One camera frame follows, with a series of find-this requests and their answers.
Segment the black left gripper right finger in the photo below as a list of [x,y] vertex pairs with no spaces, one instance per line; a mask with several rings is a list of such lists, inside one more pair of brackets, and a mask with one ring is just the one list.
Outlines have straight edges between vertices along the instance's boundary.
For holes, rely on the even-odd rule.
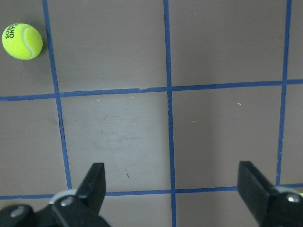
[[238,167],[238,193],[260,227],[301,227],[303,194],[273,185],[251,162]]

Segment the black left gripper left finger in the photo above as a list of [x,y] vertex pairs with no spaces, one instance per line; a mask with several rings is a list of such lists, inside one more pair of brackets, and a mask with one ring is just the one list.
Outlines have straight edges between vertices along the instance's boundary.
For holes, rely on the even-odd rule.
[[78,189],[59,192],[51,199],[56,222],[61,227],[108,227],[99,215],[105,194],[104,164],[94,163]]

